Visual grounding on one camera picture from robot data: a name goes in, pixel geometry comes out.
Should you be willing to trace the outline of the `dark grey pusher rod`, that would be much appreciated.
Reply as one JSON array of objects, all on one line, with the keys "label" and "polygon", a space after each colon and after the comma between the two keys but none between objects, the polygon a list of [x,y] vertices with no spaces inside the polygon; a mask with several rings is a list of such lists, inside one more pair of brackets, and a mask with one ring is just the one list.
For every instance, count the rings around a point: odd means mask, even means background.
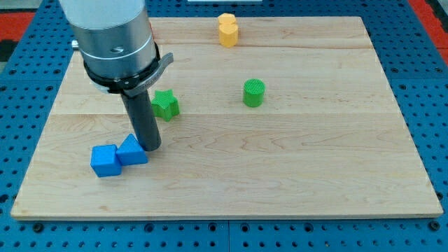
[{"label": "dark grey pusher rod", "polygon": [[157,150],[162,141],[148,92],[144,91],[135,97],[121,94],[121,98],[139,145],[145,151]]}]

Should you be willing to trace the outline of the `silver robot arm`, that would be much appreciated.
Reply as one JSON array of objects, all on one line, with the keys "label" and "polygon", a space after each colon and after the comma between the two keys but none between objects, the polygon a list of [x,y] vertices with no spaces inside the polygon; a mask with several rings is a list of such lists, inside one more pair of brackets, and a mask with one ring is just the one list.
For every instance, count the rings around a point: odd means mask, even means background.
[{"label": "silver robot arm", "polygon": [[90,79],[119,94],[145,151],[161,145],[146,84],[159,77],[161,56],[142,0],[60,0]]}]

